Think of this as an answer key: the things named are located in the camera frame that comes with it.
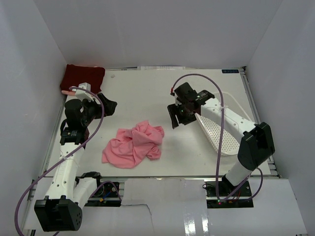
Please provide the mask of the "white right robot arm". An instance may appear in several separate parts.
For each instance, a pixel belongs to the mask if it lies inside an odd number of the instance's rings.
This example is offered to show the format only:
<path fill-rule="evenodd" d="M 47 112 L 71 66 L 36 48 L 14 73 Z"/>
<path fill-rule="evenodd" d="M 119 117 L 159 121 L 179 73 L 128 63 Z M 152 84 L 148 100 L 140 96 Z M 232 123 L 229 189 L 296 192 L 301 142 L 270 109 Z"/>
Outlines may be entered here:
<path fill-rule="evenodd" d="M 168 105 L 172 127 L 187 125 L 197 116 L 208 118 L 233 136 L 239 143 L 238 160 L 222 180 L 232 189 L 256 170 L 275 152 L 271 127 L 250 121 L 221 105 L 207 90 L 196 92 L 185 82 L 172 93 L 175 103 Z"/>

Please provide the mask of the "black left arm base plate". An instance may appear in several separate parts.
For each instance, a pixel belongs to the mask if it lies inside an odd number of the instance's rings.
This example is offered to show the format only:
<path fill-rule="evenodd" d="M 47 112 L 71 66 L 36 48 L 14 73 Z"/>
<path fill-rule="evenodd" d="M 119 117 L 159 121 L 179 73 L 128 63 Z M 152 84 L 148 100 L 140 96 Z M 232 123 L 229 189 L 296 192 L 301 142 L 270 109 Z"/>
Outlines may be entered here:
<path fill-rule="evenodd" d="M 124 184 L 121 182 L 113 182 L 116 188 L 111 183 L 104 184 L 96 194 L 94 194 L 86 203 L 86 207 L 120 207 L 121 200 L 124 194 Z"/>

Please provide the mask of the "white perforated plastic basket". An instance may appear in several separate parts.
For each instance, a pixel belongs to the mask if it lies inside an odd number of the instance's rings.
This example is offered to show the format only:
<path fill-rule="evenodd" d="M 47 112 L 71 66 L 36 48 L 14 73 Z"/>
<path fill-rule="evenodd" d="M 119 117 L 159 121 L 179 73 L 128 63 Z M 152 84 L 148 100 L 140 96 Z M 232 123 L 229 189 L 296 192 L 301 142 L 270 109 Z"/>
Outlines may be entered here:
<path fill-rule="evenodd" d="M 247 120 L 252 120 L 246 113 L 240 103 L 228 92 L 223 92 L 224 105 L 230 108 L 238 115 L 244 117 Z M 205 133 L 210 144 L 215 151 L 218 151 L 221 127 L 209 118 L 195 114 L 201 129 Z M 239 143 L 237 140 L 226 130 L 223 131 L 223 139 L 221 146 L 221 156 L 233 156 L 237 155 L 239 149 Z"/>

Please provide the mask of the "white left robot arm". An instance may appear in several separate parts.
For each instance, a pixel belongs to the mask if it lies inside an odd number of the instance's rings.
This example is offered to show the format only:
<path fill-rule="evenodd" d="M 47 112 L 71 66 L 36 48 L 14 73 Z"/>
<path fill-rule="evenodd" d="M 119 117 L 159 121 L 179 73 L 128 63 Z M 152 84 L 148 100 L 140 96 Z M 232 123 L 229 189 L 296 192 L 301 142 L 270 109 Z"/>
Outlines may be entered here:
<path fill-rule="evenodd" d="M 115 112 L 117 103 L 102 93 L 83 92 L 64 105 L 60 126 L 60 164 L 54 170 L 50 187 L 42 200 L 36 200 L 35 214 L 45 232 L 77 231 L 82 224 L 83 207 L 100 186 L 100 173 L 78 177 L 79 162 L 91 139 L 88 126 Z"/>

